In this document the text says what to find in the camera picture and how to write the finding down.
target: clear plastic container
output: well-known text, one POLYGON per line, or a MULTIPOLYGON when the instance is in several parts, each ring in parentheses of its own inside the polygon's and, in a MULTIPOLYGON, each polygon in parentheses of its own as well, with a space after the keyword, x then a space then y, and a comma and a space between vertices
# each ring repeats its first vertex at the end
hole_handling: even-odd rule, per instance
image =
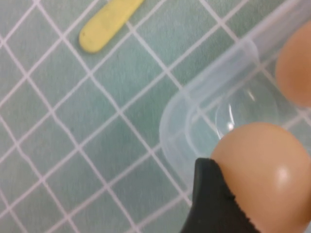
POLYGON ((309 20, 311 0, 284 2, 169 102, 160 142, 189 189, 195 160, 208 157, 228 131, 252 121, 288 128, 309 113, 285 100, 269 72, 287 39, 309 20))

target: egg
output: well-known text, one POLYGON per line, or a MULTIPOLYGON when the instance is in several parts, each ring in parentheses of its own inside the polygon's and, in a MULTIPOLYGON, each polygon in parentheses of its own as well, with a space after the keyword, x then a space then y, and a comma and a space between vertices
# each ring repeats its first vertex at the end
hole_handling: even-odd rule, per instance
POLYGON ((276 64, 276 81, 283 95, 302 107, 311 107, 311 22, 288 40, 276 64))
POLYGON ((311 220, 311 158, 289 132, 252 123, 225 135, 211 158, 263 233, 302 233, 311 220))

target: white grout line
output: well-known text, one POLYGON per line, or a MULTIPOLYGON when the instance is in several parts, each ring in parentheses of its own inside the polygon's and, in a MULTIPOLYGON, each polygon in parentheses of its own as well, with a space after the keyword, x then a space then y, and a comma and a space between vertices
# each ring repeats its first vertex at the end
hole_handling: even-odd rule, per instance
POLYGON ((21 221, 19 220, 19 218, 17 217, 17 215, 15 214, 15 212, 10 208, 10 205, 5 197, 5 195, 3 194, 2 190, 0 190, 0 197, 3 200, 6 209, 8 210, 8 212, 11 214, 11 216, 13 217, 13 219, 15 220, 16 224, 19 226, 19 228, 21 229, 21 231, 23 233, 27 233, 26 228, 24 227, 24 225, 21 223, 21 221))
MULTIPOLYGON (((189 195, 190 193, 192 193, 192 190, 188 190, 185 192, 185 195, 189 195)), ((164 213, 166 213, 167 211, 171 210, 173 207, 175 207, 179 202, 181 202, 183 200, 182 196, 177 196, 176 198, 174 198, 173 200, 169 201, 167 204, 165 204, 164 206, 160 207, 159 209, 157 209, 155 212, 151 213, 149 216, 147 216, 145 219, 143 219, 139 224, 138 227, 140 229, 144 228, 146 225, 148 225, 149 223, 151 223, 152 221, 154 221, 155 219, 157 219, 158 217, 162 216, 164 213)), ((127 230, 125 233, 132 233, 133 230, 129 229, 127 230)))
POLYGON ((7 40, 13 35, 13 33, 17 30, 17 28, 20 27, 20 25, 24 22, 25 18, 30 15, 30 13, 35 8, 35 2, 31 5, 30 8, 24 13, 24 15, 17 21, 17 23, 14 25, 14 27, 9 31, 9 33, 6 35, 6 37, 3 39, 3 42, 7 42, 7 40))
MULTIPOLYGON (((68 42, 68 40, 64 37, 64 35, 60 32, 60 30, 58 29, 58 27, 56 26, 56 24, 53 22, 53 20, 50 18, 50 16, 46 13, 46 11, 44 10, 44 8, 40 5, 40 3, 37 5, 38 9, 41 11, 41 13, 43 14, 43 16, 47 19, 47 21, 50 23, 50 25, 54 28, 54 30, 57 32, 57 34, 60 36, 60 38, 64 41, 64 43, 68 46, 68 48, 70 49, 70 51, 74 54, 74 56, 78 59, 78 61, 80 62, 80 64, 82 65, 82 67, 87 71, 88 76, 93 80, 93 74, 90 73, 90 70, 88 69, 87 65, 84 63, 84 61, 82 60, 82 58, 79 56, 79 54, 75 51, 75 49, 72 47, 72 45, 68 42)), ((75 140, 75 138, 73 137, 73 135, 71 134, 70 130, 68 130, 68 128, 58 119, 58 117, 56 116, 56 114, 53 112, 53 109, 51 108, 50 104, 48 103, 48 101, 45 99, 45 97, 42 95, 42 93, 40 92, 40 90, 36 87, 36 85, 32 82, 31 78, 29 79, 30 83, 32 84, 33 88, 36 90, 37 94, 40 96, 40 98, 44 101, 45 105, 47 106, 49 112, 51 112, 54 120, 60 125, 60 127, 67 133, 67 135, 69 136, 69 138, 71 139, 71 141, 73 142, 74 146, 78 149, 78 151, 80 152, 80 154, 83 156, 83 158, 87 161, 87 163, 89 164, 89 166, 92 168, 92 170, 94 171, 94 173, 96 174, 96 176, 98 177, 98 179, 102 182, 102 184, 104 186, 107 186, 107 182, 106 180, 102 177, 102 175, 100 174, 100 172, 97 170, 97 168, 94 166, 93 162, 89 159, 89 157, 86 155, 86 153, 83 151, 83 149, 81 148, 81 146, 77 143, 77 141, 75 140)), ((110 189, 110 187, 106 187, 107 191, 109 192, 109 194, 112 196, 113 200, 115 201, 115 203, 120 207, 120 209, 122 210, 123 214, 126 216, 126 218, 128 219, 128 221, 130 222, 131 226, 136 229, 135 223, 132 220, 132 218, 130 217, 129 213, 127 212, 126 208, 123 206, 123 204, 120 202, 120 200, 118 199, 117 195, 110 189)))
MULTIPOLYGON (((51 24, 51 26, 55 29, 55 31, 58 33, 58 35, 62 38, 62 40, 64 41, 64 43, 68 46, 68 48, 71 50, 71 52, 74 54, 74 56, 77 58, 77 60, 80 62, 80 64, 82 65, 82 67, 85 69, 85 71, 87 72, 88 76, 90 77, 90 79, 94 82, 94 84, 101 90, 101 92, 107 97, 107 99, 110 101, 110 103, 114 106, 114 108, 116 109, 117 113, 121 116, 121 118, 127 123, 127 125, 129 126, 129 128, 133 131, 133 133, 139 138, 139 140, 142 142, 142 144, 146 147, 146 149, 149 152, 152 152, 149 145, 147 145, 147 143, 145 142, 144 139, 142 139, 141 135, 138 133, 138 131, 135 129, 135 127, 132 125, 132 123, 127 119, 127 117, 120 111, 119 106, 116 104, 115 100, 111 97, 111 95, 105 90, 105 88, 94 78, 93 74, 91 73, 91 71, 89 70, 89 68, 87 67, 87 65, 85 64, 85 62, 83 61, 83 59, 81 58, 81 56, 77 53, 77 51, 73 48, 73 46, 67 41, 66 38, 64 38, 64 36, 61 34, 61 32, 59 31, 58 27, 55 25, 55 23, 52 21, 52 19, 49 17, 49 15, 45 12, 45 10, 41 7, 40 4, 38 4, 38 8, 41 11, 41 13, 46 17, 46 19, 48 20, 48 22, 51 24)), ((161 167, 161 169, 163 170, 163 172, 167 175, 168 179, 172 182, 173 186, 175 186, 175 188, 177 189, 178 192, 182 192, 181 188, 179 187, 179 185, 175 182, 175 180, 172 178, 172 176, 170 175, 170 173, 166 170, 166 168, 162 165, 162 163, 157 159, 157 157, 153 154, 153 158, 156 160, 156 162, 158 163, 158 165, 161 167)), ((115 198, 115 201, 117 202, 117 204, 120 206, 120 208, 122 209, 122 211, 124 212, 124 214, 126 215, 126 217, 128 218, 128 220, 130 221, 132 227, 134 229, 136 229, 136 226, 133 222, 133 220, 131 219, 131 217, 129 216, 129 214, 127 213, 126 209, 124 208, 124 206, 121 204, 121 202, 119 201, 119 199, 117 199, 117 197, 115 196, 115 194, 112 192, 112 190, 108 190, 109 192, 111 192, 111 195, 115 198)))
MULTIPOLYGON (((154 151, 156 151, 160 146, 157 145, 153 148, 154 151)), ((75 207, 70 213, 69 217, 72 218, 75 216, 79 211, 86 208, 88 205, 90 205, 93 201, 95 201, 104 191, 108 189, 108 187, 112 187, 114 184, 116 184, 118 181, 120 181, 122 178, 124 178, 126 175, 128 175, 131 171, 133 171, 135 168, 137 168, 139 165, 141 165, 144 161, 146 161, 150 157, 150 154, 146 154, 139 159, 137 159, 132 165, 130 165, 128 168, 126 168, 123 172, 121 172, 116 178, 111 180, 107 186, 102 187, 99 191, 91 195, 88 199, 86 199, 83 203, 75 207)), ((46 233, 51 233, 55 229, 57 229, 60 225, 62 225, 66 219, 62 219, 59 222, 57 222, 52 228, 50 228, 46 233)))
MULTIPOLYGON (((67 29, 67 31, 64 33, 64 35, 67 35, 78 23, 79 23, 79 21, 81 21, 82 19, 83 19, 83 17, 88 13, 88 11, 90 11, 90 9, 96 4, 98 2, 98 0, 95 0, 95 1, 93 1, 91 4, 92 5, 90 5, 85 11, 84 11, 84 13, 67 29)), ((138 28, 140 25, 142 25, 163 3, 165 2, 165 0, 162 0, 161 2, 159 2, 152 10, 151 10, 151 12, 149 12, 148 13, 148 15, 146 15, 137 25, 136 25, 136 27, 135 28, 138 28)), ((14 31, 18 28, 18 26, 19 25, 16 25, 15 27, 14 27, 14 30, 12 30, 11 31, 11 33, 10 33, 10 35, 12 35, 13 33, 14 33, 14 31)), ((58 43, 60 43, 61 42, 61 39, 58 39, 53 45, 52 45, 52 48, 50 48, 48 51, 47 51, 47 53, 45 53, 45 55, 43 56, 43 58, 41 58, 40 60, 39 60, 39 62, 37 62, 36 63, 36 65, 30 70, 31 72, 33 72, 34 70, 35 70, 35 68, 36 67, 38 67, 39 66, 39 64, 56 48, 56 46, 58 45, 58 43)), ((156 78, 156 81, 158 82, 159 80, 161 80, 161 75, 160 76, 158 76, 157 78, 156 78)), ((83 79, 83 81, 80 81, 79 83, 78 83, 78 85, 77 85, 77 87, 73 90, 73 91, 71 91, 70 93, 69 93, 69 95, 67 96, 67 98, 69 97, 69 96, 71 96, 72 95, 72 93, 76 90, 76 89, 78 89, 78 87, 85 81, 87 79, 87 77, 85 77, 84 79, 83 79)), ((8 95, 8 97, 6 98, 6 100, 7 99, 9 99, 9 97, 15 92, 15 90, 19 87, 19 86, 21 86, 21 84, 24 82, 26 80, 26 78, 23 78, 22 79, 22 82, 20 81, 19 82, 19 85, 17 85, 17 86, 15 86, 15 88, 14 88, 14 91, 12 91, 12 93, 10 94, 10 95, 8 95)), ((145 88, 145 89, 143 89, 143 91, 142 92, 140 92, 139 94, 137 94, 137 96, 136 96, 136 98, 134 97, 134 100, 131 100, 129 103, 127 103, 123 108, 122 108, 122 110, 124 111, 126 108, 128 108, 131 104, 133 104, 134 102, 135 102, 135 100, 137 100, 138 98, 140 98, 144 93, 146 93, 149 89, 151 89, 153 87, 153 85, 148 85, 147 86, 147 88, 145 88)), ((61 105, 62 103, 60 103, 60 104, 57 104, 56 106, 55 106, 55 108, 57 109, 60 105, 61 105)), ((13 150, 15 149, 15 147, 12 147, 10 150, 9 150, 9 152, 12 152, 13 150)))
POLYGON ((224 22, 228 21, 230 18, 232 18, 239 10, 244 7, 245 4, 247 4, 249 0, 242 0, 238 5, 236 5, 229 13, 224 17, 224 22))
MULTIPOLYGON (((61 211, 61 213, 66 217, 67 213, 64 209, 64 207, 61 205, 61 203, 59 202, 59 200, 57 199, 57 197, 55 196, 55 194, 52 192, 52 190, 50 189, 50 187, 48 186, 48 184, 45 182, 45 180, 43 180, 42 175, 40 174, 40 172, 37 170, 37 168, 35 167, 35 165, 33 164, 33 162, 30 160, 30 158, 22 151, 22 149, 19 147, 19 145, 17 144, 17 141, 11 131, 11 129, 9 128, 9 126, 7 125, 7 123, 4 121, 4 119, 2 118, 2 116, 0 116, 0 121, 3 124, 3 126, 5 127, 5 129, 7 130, 7 132, 9 133, 11 139, 13 140, 16 149, 18 150, 20 156, 29 164, 30 168, 33 170, 33 172, 36 174, 36 176, 38 177, 38 179, 41 181, 41 183, 45 186, 47 192, 50 194, 50 196, 52 197, 52 199, 54 200, 54 202, 56 203, 58 209, 61 211)), ((72 228, 75 230, 76 233, 79 233, 78 229, 76 228, 76 226, 73 224, 72 221, 70 221, 69 219, 69 223, 72 226, 72 228)))
MULTIPOLYGON (((12 60, 14 61, 14 63, 16 64, 16 66, 20 69, 20 71, 22 72, 23 76, 26 77, 27 81, 29 82, 29 84, 32 86, 32 88, 37 92, 37 94, 39 95, 39 97, 41 98, 41 100, 44 102, 44 104, 46 105, 46 107, 49 109, 51 109, 50 105, 47 103, 47 101, 45 99, 42 98, 42 94, 41 92, 38 90, 38 88, 36 87, 36 85, 34 84, 34 82, 31 80, 31 78, 29 77, 28 73, 26 72, 26 70, 24 69, 24 67, 21 65, 21 63, 18 61, 18 59, 14 56, 14 54, 12 53, 11 49, 8 47, 8 45, 4 42, 3 46, 6 48, 7 52, 10 54, 12 60)), ((42 175, 40 174, 40 172, 36 169, 35 165, 33 164, 33 162, 29 159, 29 157, 21 150, 17 140, 15 139, 13 133, 11 132, 9 126, 6 124, 6 122, 4 121, 4 119, 2 117, 0 117, 1 122, 3 123, 4 127, 6 128, 7 132, 9 133, 10 137, 12 138, 12 140, 14 141, 14 145, 16 147, 16 149, 18 150, 18 152, 20 153, 21 157, 23 157, 27 163, 30 165, 30 167, 32 168, 32 170, 34 171, 34 173, 36 174, 36 176, 39 178, 39 181, 45 186, 47 192, 50 194, 50 196, 52 197, 52 199, 54 200, 55 204, 57 205, 58 209, 60 210, 60 212, 67 217, 67 213, 65 211, 65 208, 61 205, 60 201, 57 199, 57 197, 55 196, 55 194, 52 192, 52 190, 50 189, 50 187, 48 186, 48 184, 45 182, 45 180, 43 180, 42 175)), ((70 223, 71 227, 74 229, 74 231, 76 233, 79 233, 77 227, 74 225, 74 223, 71 221, 71 219, 68 219, 68 222, 70 223)))

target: brown egg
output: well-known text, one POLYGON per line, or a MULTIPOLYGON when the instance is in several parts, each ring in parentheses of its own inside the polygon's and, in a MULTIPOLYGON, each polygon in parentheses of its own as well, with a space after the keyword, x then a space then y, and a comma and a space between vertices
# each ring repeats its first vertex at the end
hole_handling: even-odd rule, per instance
POLYGON ((311 22, 300 28, 282 49, 276 65, 276 81, 293 103, 311 107, 311 22))
POLYGON ((268 123, 234 129, 211 156, 240 208, 262 233, 302 233, 311 220, 311 159, 289 132, 268 123))

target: grout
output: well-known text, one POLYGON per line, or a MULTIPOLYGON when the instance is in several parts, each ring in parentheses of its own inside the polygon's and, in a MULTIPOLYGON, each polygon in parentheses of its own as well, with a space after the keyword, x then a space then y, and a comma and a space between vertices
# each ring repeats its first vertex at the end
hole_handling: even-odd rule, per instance
MULTIPOLYGON (((185 192, 185 195, 189 195, 190 193, 192 193, 192 190, 188 190, 185 192)), ((183 200, 182 196, 177 196, 176 198, 174 198, 173 200, 169 201, 167 204, 163 205, 162 207, 160 207, 159 209, 157 209, 155 212, 151 213, 149 216, 147 216, 146 218, 144 218, 139 224, 138 227, 140 229, 144 228, 146 225, 148 225, 149 223, 151 223, 153 220, 157 219, 158 217, 162 216, 164 213, 166 213, 167 211, 171 210, 173 207, 175 207, 179 202, 181 202, 183 200)), ((129 229, 127 230, 125 233, 132 233, 133 230, 129 229)))
POLYGON ((245 4, 247 4, 249 0, 242 0, 238 5, 236 5, 229 13, 224 17, 224 22, 228 21, 231 17, 233 17, 239 10, 241 10, 245 4))
POLYGON ((26 228, 24 227, 24 225, 21 223, 21 221, 19 220, 19 218, 17 217, 17 215, 15 214, 15 212, 12 210, 12 208, 9 206, 9 203, 5 197, 5 195, 3 194, 2 190, 0 189, 0 197, 3 200, 6 209, 8 210, 8 212, 11 214, 11 216, 13 217, 13 219, 15 220, 16 224, 18 225, 18 227, 21 229, 21 231, 23 233, 27 233, 26 228))
MULTIPOLYGON (((2 116, 0 115, 0 122, 3 124, 3 126, 5 127, 6 131, 9 133, 11 139, 13 140, 16 149, 18 150, 20 156, 29 164, 30 168, 32 169, 32 171, 35 173, 35 175, 37 176, 37 178, 41 181, 41 183, 45 186, 47 192, 50 194, 50 196, 52 197, 52 199, 54 200, 54 202, 56 203, 58 209, 60 210, 60 212, 66 217, 67 213, 64 209, 64 207, 61 205, 61 203, 59 202, 59 200, 57 199, 57 197, 55 196, 55 194, 52 192, 52 190, 50 189, 50 187, 48 186, 48 184, 45 182, 45 180, 43 180, 42 175, 40 174, 40 172, 37 170, 37 168, 35 167, 35 165, 32 163, 32 161, 29 159, 29 157, 22 151, 22 149, 19 147, 19 145, 17 144, 17 141, 11 131, 11 129, 9 128, 9 126, 7 125, 7 123, 4 121, 4 119, 2 118, 2 116)), ((75 230, 76 233, 80 233, 77 229, 77 227, 73 224, 72 221, 70 221, 69 219, 69 223, 72 226, 72 228, 75 230)))
POLYGON ((205 42, 211 35, 213 35, 220 28, 219 24, 213 26, 204 36, 190 46, 186 52, 184 52, 179 58, 177 58, 169 67, 168 70, 173 70, 178 64, 180 64, 186 57, 192 54, 203 42, 205 42))
MULTIPOLYGON (((42 6, 40 4, 38 4, 38 8, 41 11, 41 13, 45 16, 45 18, 48 20, 48 22, 51 24, 51 26, 55 29, 55 31, 59 34, 59 36, 61 37, 61 39, 64 41, 64 43, 68 46, 68 48, 71 50, 71 52, 74 54, 74 56, 77 58, 77 60, 80 62, 80 64, 82 65, 82 67, 85 69, 85 71, 87 72, 88 76, 91 78, 91 80, 93 81, 93 83, 95 84, 96 87, 98 87, 101 92, 106 96, 106 98, 110 101, 110 103, 113 105, 113 107, 116 109, 117 113, 121 116, 121 118, 127 123, 127 125, 130 127, 130 129, 133 131, 133 133, 139 138, 139 140, 143 143, 143 145, 146 147, 146 149, 148 151, 151 151, 149 145, 147 145, 147 143, 144 141, 144 139, 142 139, 141 135, 138 133, 138 131, 134 128, 134 126, 131 124, 131 122, 127 119, 127 117, 120 111, 118 105, 116 104, 115 100, 111 97, 111 95, 105 90, 105 88, 98 83, 98 81, 94 78, 93 74, 91 73, 91 71, 89 70, 89 68, 87 67, 87 65, 85 64, 85 62, 83 61, 83 59, 81 58, 81 56, 77 53, 77 51, 72 47, 72 45, 67 41, 66 38, 64 38, 64 36, 61 34, 61 32, 59 31, 58 27, 55 25, 55 23, 52 21, 52 19, 49 17, 49 15, 44 11, 44 9, 42 8, 42 6)), ((73 138, 72 135, 71 136, 71 140, 73 142, 75 142, 75 139, 73 138)), ((93 166, 93 170, 95 171, 95 173, 97 173, 98 175, 99 172, 96 172, 97 169, 95 168, 95 166, 92 164, 92 162, 89 160, 89 158, 87 157, 86 154, 84 154, 84 151, 81 149, 81 154, 83 155, 83 157, 89 162, 90 166, 93 166)), ((156 156, 154 155, 154 158, 156 160, 156 162, 159 164, 159 166, 161 167, 161 169, 164 171, 164 173, 167 175, 168 179, 172 182, 173 186, 175 186, 175 188, 180 192, 181 189, 179 187, 179 185, 173 180, 173 178, 171 177, 171 175, 169 174, 169 172, 165 169, 165 167, 161 164, 161 162, 159 160, 157 160, 156 156)), ((105 183, 105 180, 103 177, 99 176, 102 179, 102 182, 105 183)), ((121 204, 120 200, 115 196, 115 194, 113 193, 112 190, 109 190, 111 196, 114 198, 114 201, 118 204, 118 206, 121 208, 121 210, 123 211, 123 213, 125 214, 125 216, 128 218, 128 220, 130 221, 132 227, 134 229, 136 229, 136 226, 133 222, 133 220, 131 219, 131 217, 129 216, 127 210, 124 208, 124 206, 121 204)))
POLYGON ((3 43, 7 42, 7 40, 14 34, 17 28, 20 27, 20 25, 24 22, 24 20, 28 17, 28 15, 30 15, 30 13, 33 11, 34 8, 35 8, 35 2, 33 2, 33 4, 28 8, 28 10, 24 13, 24 15, 17 21, 14 27, 9 31, 9 33, 3 39, 3 43))
MULTIPOLYGON (((64 43, 68 46, 68 48, 70 49, 70 51, 74 54, 74 56, 78 59, 78 61, 80 62, 80 64, 82 65, 82 67, 86 70, 88 76, 93 80, 94 78, 92 77, 93 74, 90 73, 90 70, 88 69, 87 65, 84 63, 84 61, 82 60, 82 58, 78 55, 78 53, 75 51, 75 49, 72 47, 72 45, 67 41, 67 39, 64 37, 64 35, 62 35, 62 33, 60 32, 60 30, 58 29, 58 27, 56 26, 56 24, 53 22, 53 20, 50 18, 50 16, 45 12, 45 10, 43 9, 43 7, 40 5, 40 3, 37 5, 38 9, 41 11, 41 13, 43 14, 43 16, 47 19, 47 21, 50 23, 50 25, 52 26, 52 28, 57 32, 57 34, 60 36, 60 38, 64 41, 64 43)), ((32 83, 32 86, 37 89, 36 85, 34 83, 32 83)), ((47 106, 47 108, 49 109, 49 112, 52 113, 52 116, 54 118, 54 120, 61 126, 61 128, 66 132, 66 134, 69 136, 70 140, 73 142, 74 146, 78 149, 78 151, 80 152, 80 154, 82 155, 82 157, 87 161, 87 163, 89 164, 89 166, 92 168, 92 170, 94 171, 94 173, 96 174, 96 176, 98 177, 98 179, 102 182, 103 186, 107 186, 107 182, 106 180, 102 177, 102 175, 99 173, 99 171, 97 170, 97 168, 94 166, 93 162, 89 159, 89 157, 86 155, 86 153, 83 151, 83 149, 80 147, 80 145, 77 143, 77 141, 75 140, 75 138, 73 137, 73 135, 71 134, 71 132, 66 128, 66 126, 58 119, 58 117, 56 116, 56 114, 53 112, 53 109, 51 108, 50 104, 47 102, 47 100, 45 99, 45 97, 42 95, 42 93, 40 92, 40 90, 36 90, 37 94, 40 96, 40 98, 44 101, 45 105, 47 106)), ((116 106, 116 103, 114 101, 112 101, 112 98, 110 99, 109 96, 106 96, 108 98, 108 100, 110 100, 110 102, 116 106)), ((115 201, 115 203, 119 206, 119 208, 122 210, 123 214, 126 216, 126 218, 128 219, 128 221, 130 222, 131 226, 136 229, 135 223, 132 220, 132 218, 130 217, 129 213, 127 212, 126 208, 123 206, 123 204, 120 202, 120 200, 118 199, 118 197, 116 196, 116 194, 110 189, 110 187, 107 187, 107 190, 109 192, 109 194, 112 196, 113 200, 115 201)))
MULTIPOLYGON (((153 150, 157 150, 160 146, 157 145, 153 148, 153 150)), ((127 174, 129 174, 131 171, 133 171, 135 168, 137 168, 139 165, 141 165, 145 160, 147 160, 150 157, 150 154, 145 154, 144 156, 137 159, 132 165, 130 165, 128 168, 126 168, 123 172, 119 173, 119 175, 111 180, 106 186, 102 187, 100 190, 95 192, 93 195, 91 195, 88 199, 86 199, 83 203, 75 207, 70 213, 69 217, 72 218, 74 215, 76 215, 79 211, 86 208, 89 204, 91 204, 93 201, 95 201, 104 191, 108 189, 108 187, 112 187, 115 185, 118 181, 120 181, 122 178, 124 178, 127 174)), ((53 232, 53 230, 57 229, 62 223, 64 223, 66 219, 60 220, 58 223, 56 223, 51 229, 47 231, 47 233, 53 232)))

